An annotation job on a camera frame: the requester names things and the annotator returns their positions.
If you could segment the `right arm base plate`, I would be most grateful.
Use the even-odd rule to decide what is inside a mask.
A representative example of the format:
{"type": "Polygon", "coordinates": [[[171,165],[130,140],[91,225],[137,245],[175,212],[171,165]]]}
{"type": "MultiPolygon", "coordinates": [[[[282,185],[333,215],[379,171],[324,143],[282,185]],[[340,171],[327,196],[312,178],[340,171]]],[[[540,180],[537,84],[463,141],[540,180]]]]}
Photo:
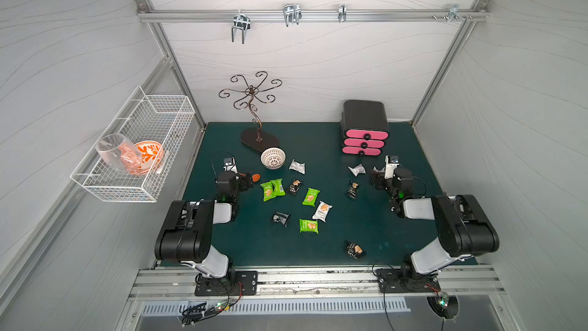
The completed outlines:
{"type": "Polygon", "coordinates": [[[377,279],[378,289],[383,294],[426,293],[439,294],[441,288],[436,277],[417,275],[411,277],[401,270],[378,268],[372,271],[377,279]]]}

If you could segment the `black cookie packet bottom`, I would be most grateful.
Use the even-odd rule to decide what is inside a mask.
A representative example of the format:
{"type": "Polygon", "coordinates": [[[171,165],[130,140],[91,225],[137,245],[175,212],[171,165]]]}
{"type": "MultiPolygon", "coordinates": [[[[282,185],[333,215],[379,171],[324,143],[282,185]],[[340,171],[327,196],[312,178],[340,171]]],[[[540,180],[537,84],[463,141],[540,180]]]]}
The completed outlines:
{"type": "Polygon", "coordinates": [[[345,251],[353,259],[360,259],[366,256],[365,250],[355,242],[345,241],[345,251]]]}

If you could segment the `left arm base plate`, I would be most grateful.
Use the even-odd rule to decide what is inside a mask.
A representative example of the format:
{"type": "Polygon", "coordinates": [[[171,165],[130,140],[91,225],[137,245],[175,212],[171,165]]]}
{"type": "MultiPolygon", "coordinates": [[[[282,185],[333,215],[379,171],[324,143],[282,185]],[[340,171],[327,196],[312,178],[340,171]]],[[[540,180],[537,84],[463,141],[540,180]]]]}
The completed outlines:
{"type": "Polygon", "coordinates": [[[195,278],[194,295],[196,297],[253,296],[257,294],[257,282],[257,271],[229,271],[228,275],[222,278],[198,275],[195,278]]]}

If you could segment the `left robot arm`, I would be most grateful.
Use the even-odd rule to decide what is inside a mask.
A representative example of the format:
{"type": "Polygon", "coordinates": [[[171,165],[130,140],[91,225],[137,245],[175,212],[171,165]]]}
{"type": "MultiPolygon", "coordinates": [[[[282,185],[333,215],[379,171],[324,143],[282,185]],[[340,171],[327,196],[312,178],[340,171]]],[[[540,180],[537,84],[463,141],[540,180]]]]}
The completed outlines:
{"type": "Polygon", "coordinates": [[[200,201],[175,200],[170,204],[156,239],[159,261],[180,264],[206,278],[222,279],[231,271],[231,260],[212,245],[213,227],[234,222],[239,195],[254,186],[250,173],[232,170],[215,179],[217,194],[200,201]]]}

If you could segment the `pink top drawer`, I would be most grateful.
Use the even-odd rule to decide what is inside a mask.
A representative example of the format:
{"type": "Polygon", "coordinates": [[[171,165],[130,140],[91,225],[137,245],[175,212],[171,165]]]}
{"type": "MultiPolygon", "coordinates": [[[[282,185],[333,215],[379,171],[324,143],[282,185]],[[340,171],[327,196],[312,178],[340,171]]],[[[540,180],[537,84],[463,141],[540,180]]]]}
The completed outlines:
{"type": "Polygon", "coordinates": [[[378,130],[347,130],[345,132],[347,138],[365,139],[365,140],[386,140],[389,133],[378,130]]]}

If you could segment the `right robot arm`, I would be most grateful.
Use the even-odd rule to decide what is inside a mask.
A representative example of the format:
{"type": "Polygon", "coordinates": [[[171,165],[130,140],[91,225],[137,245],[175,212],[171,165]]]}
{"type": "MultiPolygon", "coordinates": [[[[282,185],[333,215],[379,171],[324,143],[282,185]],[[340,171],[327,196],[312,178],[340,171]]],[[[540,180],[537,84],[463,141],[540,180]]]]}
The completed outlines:
{"type": "Polygon", "coordinates": [[[414,180],[412,171],[395,163],[370,172],[370,183],[386,191],[397,217],[430,221],[436,226],[436,238],[401,265],[402,277],[420,280],[458,261],[499,249],[499,235],[475,196],[419,198],[413,191],[414,180]]]}

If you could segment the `black cookie packet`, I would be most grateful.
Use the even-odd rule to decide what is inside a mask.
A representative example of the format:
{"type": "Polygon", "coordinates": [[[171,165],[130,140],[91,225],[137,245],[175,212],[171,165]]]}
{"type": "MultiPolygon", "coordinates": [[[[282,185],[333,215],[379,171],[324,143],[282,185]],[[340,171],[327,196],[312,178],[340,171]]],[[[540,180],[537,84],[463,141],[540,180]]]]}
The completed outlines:
{"type": "Polygon", "coordinates": [[[346,191],[345,195],[351,199],[351,200],[356,200],[358,197],[358,189],[360,188],[360,185],[357,182],[353,182],[350,181],[350,185],[348,190],[346,191]]]}
{"type": "Polygon", "coordinates": [[[303,181],[300,179],[293,179],[289,185],[288,193],[292,196],[296,196],[298,191],[302,188],[303,181]]]}
{"type": "Polygon", "coordinates": [[[365,250],[355,242],[345,241],[345,251],[353,259],[360,259],[366,256],[365,250]]]}
{"type": "Polygon", "coordinates": [[[276,211],[272,216],[272,223],[277,223],[286,227],[288,225],[290,214],[276,211]]]}

